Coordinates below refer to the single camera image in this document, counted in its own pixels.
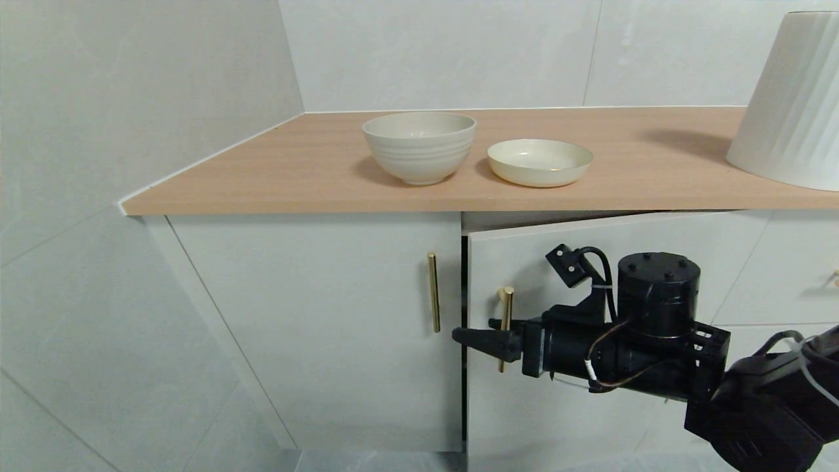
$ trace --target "floor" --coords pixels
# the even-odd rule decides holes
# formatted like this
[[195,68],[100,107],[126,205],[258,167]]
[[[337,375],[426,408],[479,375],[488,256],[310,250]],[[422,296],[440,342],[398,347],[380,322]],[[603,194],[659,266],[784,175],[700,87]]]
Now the floor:
[[[839,470],[837,443],[825,447],[810,472]],[[732,472],[710,449],[679,454],[630,454],[595,461],[561,472]],[[466,460],[454,453],[303,451],[294,472],[466,472]]]

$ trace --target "gold cabinet handle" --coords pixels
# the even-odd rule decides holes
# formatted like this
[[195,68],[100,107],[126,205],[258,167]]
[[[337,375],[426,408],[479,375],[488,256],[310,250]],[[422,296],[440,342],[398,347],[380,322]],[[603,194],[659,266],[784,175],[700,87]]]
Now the gold cabinet handle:
[[428,253],[428,280],[431,289],[431,315],[434,319],[434,332],[440,332],[440,292],[437,290],[437,254]]
[[[510,323],[513,321],[513,288],[505,286],[498,289],[498,298],[504,304],[504,316],[501,318],[501,330],[509,331]],[[498,361],[498,372],[504,373],[504,361]]]

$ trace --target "robotic arm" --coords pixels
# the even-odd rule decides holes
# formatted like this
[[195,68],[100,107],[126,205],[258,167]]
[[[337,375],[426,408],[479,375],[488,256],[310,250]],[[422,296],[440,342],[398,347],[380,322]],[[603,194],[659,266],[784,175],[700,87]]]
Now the robotic arm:
[[[586,254],[600,258],[604,275]],[[561,244],[545,257],[569,287],[591,278],[591,295],[529,320],[456,328],[452,337],[505,362],[521,360],[531,377],[560,373],[587,379],[591,393],[626,388],[685,401],[685,429],[741,472],[805,471],[823,444],[839,439],[839,326],[809,340],[778,333],[726,371],[730,333],[695,320],[700,269],[686,257],[621,259],[617,308],[601,250]],[[769,354],[785,338],[796,349]]]

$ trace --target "cabinet door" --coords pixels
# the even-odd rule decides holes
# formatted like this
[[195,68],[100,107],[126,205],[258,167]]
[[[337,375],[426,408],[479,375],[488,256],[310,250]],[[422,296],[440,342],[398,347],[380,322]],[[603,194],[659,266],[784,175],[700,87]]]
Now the cabinet door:
[[461,450],[458,213],[170,221],[298,448]]
[[[698,318],[710,321],[758,240],[769,212],[652,213],[469,235],[468,315],[471,328],[501,317],[497,290],[515,289],[513,317],[539,316],[573,305],[588,286],[568,289],[545,260],[559,244],[597,246],[613,273],[627,254],[683,254],[702,270]],[[632,391],[593,395],[583,380],[533,379],[512,364],[468,353],[468,453],[481,472],[558,470],[604,455],[633,452],[664,400]]]
[[[759,325],[759,326],[720,326],[730,331],[731,341],[728,347],[727,368],[738,360],[754,354],[767,339],[773,334],[787,329],[794,329],[805,337],[814,334],[822,334],[828,329],[836,326],[835,323],[827,324],[780,324],[780,325]],[[772,349],[771,352],[785,352],[789,345],[783,341]],[[639,452],[671,452],[679,453],[694,448],[705,448],[710,450],[711,445],[705,440],[688,433],[685,430],[685,409],[687,405],[679,401],[667,401],[659,406],[655,413],[653,424],[644,434]]]
[[839,211],[776,210],[717,324],[839,323]]

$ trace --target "wire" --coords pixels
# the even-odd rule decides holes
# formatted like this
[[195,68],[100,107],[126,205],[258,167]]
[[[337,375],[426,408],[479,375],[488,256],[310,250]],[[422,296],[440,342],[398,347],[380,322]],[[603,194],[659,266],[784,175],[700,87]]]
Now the wire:
[[564,379],[560,379],[559,377],[554,377],[552,380],[555,380],[557,382],[562,382],[563,384],[567,384],[567,385],[570,385],[572,387],[582,388],[584,390],[588,390],[588,385],[575,384],[574,382],[564,380]]
[[603,385],[597,379],[597,373],[594,371],[594,366],[591,364],[591,355],[594,353],[594,348],[603,340],[609,337],[610,334],[615,333],[620,328],[623,328],[627,324],[629,324],[630,320],[627,320],[623,323],[618,323],[609,328],[605,333],[601,334],[597,337],[591,344],[588,345],[588,351],[586,351],[586,357],[583,359],[583,363],[586,365],[586,370],[588,371],[588,377],[600,385]]
[[800,341],[796,339],[797,343],[792,343],[791,341],[789,341],[789,338],[787,338],[787,343],[789,344],[789,347],[792,350],[798,352],[798,362],[801,367],[801,372],[804,374],[804,377],[807,379],[807,381],[810,382],[810,385],[813,385],[813,388],[815,388],[816,391],[821,393],[827,400],[830,400],[834,405],[839,406],[839,398],[836,398],[829,391],[827,391],[825,387],[821,386],[821,384],[819,384],[819,382],[817,382],[816,379],[813,378],[813,375],[810,373],[810,369],[807,368],[807,358],[804,356],[803,346],[809,343],[815,337],[816,336],[811,336],[808,339],[803,339],[802,337]]
[[603,251],[592,246],[579,248],[576,252],[580,256],[584,254],[594,254],[598,258],[600,258],[600,262],[603,264],[603,273],[605,274],[606,278],[603,279],[602,277],[600,277],[600,274],[596,273],[597,277],[600,278],[600,280],[592,281],[592,288],[594,288],[595,286],[608,287],[606,294],[606,302],[609,306],[609,317],[612,319],[612,323],[617,323],[618,310],[615,308],[615,293],[614,288],[612,287],[612,268],[609,267],[609,258],[606,257],[606,254],[603,253]]
[[[816,338],[816,339],[814,339],[814,341],[816,341],[816,343],[818,344],[819,341],[820,341],[820,338]],[[815,362],[819,362],[819,363],[822,363],[822,364],[825,364],[825,365],[830,365],[831,367],[833,367],[835,369],[839,369],[839,362],[836,362],[835,360],[825,356],[824,354],[822,354],[820,352],[816,352],[816,350],[813,349],[813,347],[810,345],[810,343],[802,344],[801,345],[801,350],[804,352],[804,356],[806,356],[807,359],[814,360]]]
[[629,377],[626,377],[626,378],[621,379],[621,380],[616,380],[614,382],[601,382],[599,380],[595,380],[595,381],[598,384],[603,385],[604,387],[616,388],[616,387],[627,384],[627,383],[637,379],[641,375],[646,374],[648,370],[653,369],[654,367],[658,367],[658,366],[664,364],[665,362],[667,362],[667,361],[666,360],[660,360],[659,362],[653,362],[652,364],[644,367],[643,369],[639,370],[638,372],[635,372],[634,374],[630,375]]
[[775,344],[779,343],[783,339],[789,338],[794,339],[796,343],[801,343],[804,341],[804,336],[798,331],[794,331],[792,329],[787,331],[781,331],[780,333],[773,334],[772,338],[769,338],[769,340],[767,340],[766,343],[764,343],[763,346],[760,347],[760,349],[755,351],[755,353],[752,354],[752,356],[764,356],[773,347],[775,347]]

